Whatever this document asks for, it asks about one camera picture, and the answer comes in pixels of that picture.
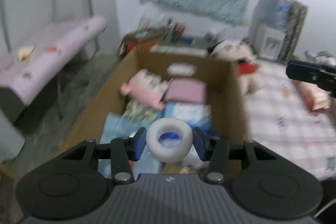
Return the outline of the pink knitted sponge cloth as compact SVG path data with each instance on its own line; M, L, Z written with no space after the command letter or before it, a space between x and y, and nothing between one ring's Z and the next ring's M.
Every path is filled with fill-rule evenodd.
M207 98L207 85L196 79L172 79L164 96L165 102L185 102L204 104Z

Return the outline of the green patterned tissue pack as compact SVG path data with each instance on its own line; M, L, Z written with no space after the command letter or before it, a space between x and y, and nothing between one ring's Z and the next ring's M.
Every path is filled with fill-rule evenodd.
M130 100L122 114L123 119L132 122L153 122L161 118L162 110L155 110L135 100Z

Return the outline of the checked bed sheet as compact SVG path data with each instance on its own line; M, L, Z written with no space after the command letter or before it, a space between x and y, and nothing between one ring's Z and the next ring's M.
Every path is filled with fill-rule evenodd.
M335 176L335 120L307 110L285 66L262 61L261 89L247 94L247 140L255 140L319 180Z

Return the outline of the plush doll red bib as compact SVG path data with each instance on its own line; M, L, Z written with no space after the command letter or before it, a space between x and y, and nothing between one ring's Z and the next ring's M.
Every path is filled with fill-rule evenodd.
M261 88L260 65L251 47L242 40L225 39L207 48L210 57L233 62L238 67L238 82L242 95L255 93Z

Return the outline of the white tape roll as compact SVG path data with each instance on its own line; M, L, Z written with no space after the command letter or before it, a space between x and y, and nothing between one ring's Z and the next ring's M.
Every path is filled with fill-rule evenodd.
M151 156L161 162L183 160L193 145L192 128L175 118L161 118L153 122L146 132L146 144Z

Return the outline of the pink padded bench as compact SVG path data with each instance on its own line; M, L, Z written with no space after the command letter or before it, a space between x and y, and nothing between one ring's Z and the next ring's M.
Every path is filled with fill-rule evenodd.
M51 23L19 48L32 46L19 61L17 50L1 56L1 110L15 121L62 68L106 29L102 16Z

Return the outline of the blue water dispenser bottle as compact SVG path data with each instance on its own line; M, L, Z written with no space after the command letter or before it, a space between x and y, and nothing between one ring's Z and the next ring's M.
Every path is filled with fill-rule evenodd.
M289 0L258 0L252 17L252 26L257 27L260 23L264 23L270 28L283 31L289 9Z

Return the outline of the light blue towel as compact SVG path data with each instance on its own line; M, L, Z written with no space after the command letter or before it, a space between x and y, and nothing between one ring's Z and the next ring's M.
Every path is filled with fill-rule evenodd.
M133 136L140 127L147 129L151 124L152 121L135 122L118 114L110 113L106 117L99 143L109 144L112 139ZM151 156L146 145L139 161L134 162L131 168L134 179L137 180L138 176L143 173L160 173L161 162Z

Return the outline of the small brown cardboard box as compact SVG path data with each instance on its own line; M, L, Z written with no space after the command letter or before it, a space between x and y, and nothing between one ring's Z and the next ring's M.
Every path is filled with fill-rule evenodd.
M144 50L151 50L163 39L163 29L161 28L148 28L135 32L127 33L121 41L118 48L120 57L125 57L135 48Z

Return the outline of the blue white wipes pack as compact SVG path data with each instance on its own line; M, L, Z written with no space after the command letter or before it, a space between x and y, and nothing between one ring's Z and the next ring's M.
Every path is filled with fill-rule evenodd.
M163 109L162 117L182 120L191 128L199 127L202 131L212 128L210 105L169 102Z

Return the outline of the large brown cardboard box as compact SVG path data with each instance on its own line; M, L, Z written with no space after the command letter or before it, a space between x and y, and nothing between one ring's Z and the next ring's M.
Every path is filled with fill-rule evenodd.
M109 143L114 137L134 131L124 125L115 130L109 126L104 133L104 124L109 114L123 112L126 97L121 94L121 86L141 69L169 82L160 100L164 105L173 102L210 105L211 129L233 143L243 143L247 127L237 63L214 57L133 50L90 99L72 126L62 151L87 139Z

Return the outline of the pink plush pig doll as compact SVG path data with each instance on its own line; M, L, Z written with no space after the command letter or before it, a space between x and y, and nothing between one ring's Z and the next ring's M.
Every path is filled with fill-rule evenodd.
M160 76L150 73L147 69L138 71L128 83L123 83L120 92L123 96L149 106L155 110L163 110L163 95L167 91L169 81L162 80Z

